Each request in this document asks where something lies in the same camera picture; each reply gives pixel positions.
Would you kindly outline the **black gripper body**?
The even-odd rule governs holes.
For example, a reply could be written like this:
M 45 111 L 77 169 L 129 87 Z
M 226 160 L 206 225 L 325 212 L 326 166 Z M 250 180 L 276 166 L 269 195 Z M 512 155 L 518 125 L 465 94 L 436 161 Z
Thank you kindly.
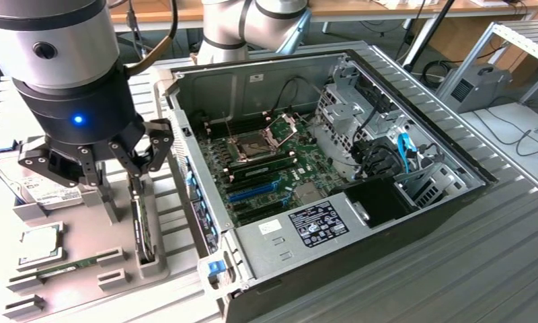
M 24 149 L 21 163 L 44 162 L 56 153 L 77 163 L 117 159 L 126 167 L 140 167 L 133 152 L 144 135 L 144 121 L 136 112 L 126 68 L 112 66 L 102 77 L 78 87 L 48 89 L 13 80 L 45 138 Z

